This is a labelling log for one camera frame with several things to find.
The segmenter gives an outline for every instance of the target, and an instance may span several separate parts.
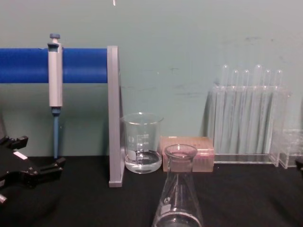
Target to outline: blue pipette stand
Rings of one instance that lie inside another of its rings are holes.
[[[118,47],[64,48],[62,58],[63,83],[108,84],[109,186],[121,187],[125,166],[124,148],[120,139],[123,111]],[[48,83],[48,49],[0,49],[0,83]]]

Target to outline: black tabletop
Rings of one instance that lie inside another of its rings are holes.
[[[0,227],[150,227],[166,174],[125,170],[123,187],[109,188],[108,169],[107,157],[68,157],[60,181],[2,190],[9,201]],[[303,179],[294,168],[215,165],[193,175],[206,227],[303,226]]]

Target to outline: water in beaker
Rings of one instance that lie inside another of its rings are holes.
[[[168,172],[152,227],[203,227],[192,178],[197,149],[177,144],[165,149]]]
[[[134,113],[122,118],[125,126],[125,166],[134,173],[156,171],[162,164],[158,151],[160,122],[152,113]]]

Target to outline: teal wall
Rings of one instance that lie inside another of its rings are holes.
[[[163,135],[201,134],[207,92],[229,64],[282,69],[292,91],[287,128],[301,128],[301,0],[4,0],[0,46],[45,48],[49,33],[65,47],[118,45],[126,114],[165,118]],[[1,85],[10,136],[30,136],[27,155],[52,153],[47,85]],[[65,85],[64,155],[107,152],[107,88]]]

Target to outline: pink tip box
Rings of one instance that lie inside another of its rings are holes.
[[[214,169],[213,141],[208,137],[161,136],[160,151],[163,157],[163,171],[167,172],[168,158],[165,148],[174,144],[187,144],[198,150],[194,158],[193,172],[212,172]]]

